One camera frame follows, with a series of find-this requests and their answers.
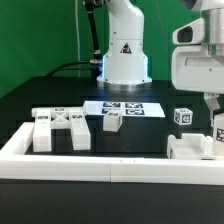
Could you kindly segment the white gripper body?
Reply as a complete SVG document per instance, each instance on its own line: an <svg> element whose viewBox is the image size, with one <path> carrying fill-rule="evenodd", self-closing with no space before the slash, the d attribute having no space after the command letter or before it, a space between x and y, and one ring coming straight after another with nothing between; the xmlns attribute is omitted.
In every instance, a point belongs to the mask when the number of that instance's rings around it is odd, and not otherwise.
<svg viewBox="0 0 224 224"><path fill-rule="evenodd" d="M178 90L224 94L224 22L199 18L175 30L171 79Z"/></svg>

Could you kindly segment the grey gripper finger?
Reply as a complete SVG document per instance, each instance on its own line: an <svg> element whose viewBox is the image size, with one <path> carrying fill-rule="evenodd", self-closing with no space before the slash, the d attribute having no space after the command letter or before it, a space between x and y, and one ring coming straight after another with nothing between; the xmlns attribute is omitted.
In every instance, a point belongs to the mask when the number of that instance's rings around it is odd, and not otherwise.
<svg viewBox="0 0 224 224"><path fill-rule="evenodd" d="M211 111L218 110L220 108L220 105L218 103L218 93L211 93L211 92L205 92L204 93L204 100L207 104L208 108Z"/></svg>

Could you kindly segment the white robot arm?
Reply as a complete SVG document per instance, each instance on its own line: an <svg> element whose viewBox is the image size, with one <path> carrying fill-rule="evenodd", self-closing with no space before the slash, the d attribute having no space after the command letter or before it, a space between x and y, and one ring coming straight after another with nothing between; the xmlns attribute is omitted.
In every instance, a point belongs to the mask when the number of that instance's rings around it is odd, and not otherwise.
<svg viewBox="0 0 224 224"><path fill-rule="evenodd" d="M178 90L224 94L224 0L180 0L200 14L175 30L172 40L172 84ZM105 0L109 11L109 50L98 84L133 91L148 85L148 58L143 52L144 15L130 0Z"/></svg>

